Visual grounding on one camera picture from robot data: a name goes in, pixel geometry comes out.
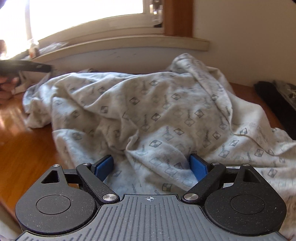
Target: small jar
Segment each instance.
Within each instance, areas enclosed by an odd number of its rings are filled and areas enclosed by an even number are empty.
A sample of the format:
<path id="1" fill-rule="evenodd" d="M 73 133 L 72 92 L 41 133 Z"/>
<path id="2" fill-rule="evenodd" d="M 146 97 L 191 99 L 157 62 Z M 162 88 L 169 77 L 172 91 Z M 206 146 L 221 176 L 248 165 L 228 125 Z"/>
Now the small jar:
<path id="1" fill-rule="evenodd" d="M 29 55 L 31 59 L 40 56 L 38 41 L 35 39 L 29 39 L 28 50 L 29 50 Z"/>

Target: human hand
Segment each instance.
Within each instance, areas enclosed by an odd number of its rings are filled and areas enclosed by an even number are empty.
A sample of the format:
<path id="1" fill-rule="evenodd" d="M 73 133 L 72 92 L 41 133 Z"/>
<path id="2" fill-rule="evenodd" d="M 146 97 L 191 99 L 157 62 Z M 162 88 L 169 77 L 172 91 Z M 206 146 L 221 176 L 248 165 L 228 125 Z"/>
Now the human hand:
<path id="1" fill-rule="evenodd" d="M 11 91 L 15 88 L 18 82 L 18 77 L 13 78 L 10 83 L 8 78 L 0 76 L 0 104 L 7 103 L 8 99 L 12 97 Z"/>

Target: gray printed pattern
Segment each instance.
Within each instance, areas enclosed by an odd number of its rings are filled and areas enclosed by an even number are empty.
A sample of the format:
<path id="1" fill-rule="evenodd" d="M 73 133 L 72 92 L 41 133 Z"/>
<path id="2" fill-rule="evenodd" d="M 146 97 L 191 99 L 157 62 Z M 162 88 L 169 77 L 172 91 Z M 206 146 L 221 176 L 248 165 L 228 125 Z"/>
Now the gray printed pattern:
<path id="1" fill-rule="evenodd" d="M 230 167 L 250 163 L 285 201 L 296 200 L 296 142 L 272 130 L 257 105 L 243 102 L 233 110 L 237 99 L 218 69 L 183 54 L 168 70 L 71 73 L 44 81 L 24 95 L 27 124 L 51 122 L 69 166 L 111 154 L 115 168 L 105 183 L 120 196 L 182 195 L 197 182 L 187 161 L 197 153 Z M 296 235 L 293 207 L 280 230 L 286 237 Z"/>

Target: window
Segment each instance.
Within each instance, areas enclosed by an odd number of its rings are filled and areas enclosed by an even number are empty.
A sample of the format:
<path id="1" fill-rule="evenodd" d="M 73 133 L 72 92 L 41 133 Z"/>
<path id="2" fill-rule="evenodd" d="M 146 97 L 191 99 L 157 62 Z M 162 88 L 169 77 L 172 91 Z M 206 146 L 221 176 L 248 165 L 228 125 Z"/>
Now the window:
<path id="1" fill-rule="evenodd" d="M 30 0 L 32 36 L 37 40 L 90 21 L 143 13 L 142 0 Z"/>
<path id="2" fill-rule="evenodd" d="M 132 34 L 142 34 L 143 28 L 161 23 L 153 16 L 155 11 L 150 13 L 151 1 L 6 0 L 0 9 L 0 39 L 6 42 L 7 58 L 11 58 L 27 49 L 30 38 L 45 47 L 53 42 L 75 44 L 102 38 L 101 33 L 107 31 L 128 35 L 127 29 L 133 29 Z M 148 33 L 160 33 L 152 30 Z"/>
<path id="3" fill-rule="evenodd" d="M 0 9 L 0 39 L 6 42 L 7 57 L 27 49 L 24 9 L 24 0 L 7 0 Z"/>

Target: blue gripper pad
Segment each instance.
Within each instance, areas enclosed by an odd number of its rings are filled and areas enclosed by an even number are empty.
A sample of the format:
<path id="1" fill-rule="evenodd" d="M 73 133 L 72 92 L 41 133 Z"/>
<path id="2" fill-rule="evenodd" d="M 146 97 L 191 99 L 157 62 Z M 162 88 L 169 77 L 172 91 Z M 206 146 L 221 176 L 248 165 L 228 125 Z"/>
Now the blue gripper pad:
<path id="1" fill-rule="evenodd" d="M 103 182 L 106 179 L 106 177 L 113 171 L 114 160 L 112 156 L 108 156 L 103 160 L 99 160 L 94 165 L 94 175 Z"/>
<path id="2" fill-rule="evenodd" d="M 208 174 L 208 169 L 205 161 L 197 155 L 189 156 L 189 165 L 196 179 L 200 181 Z"/>

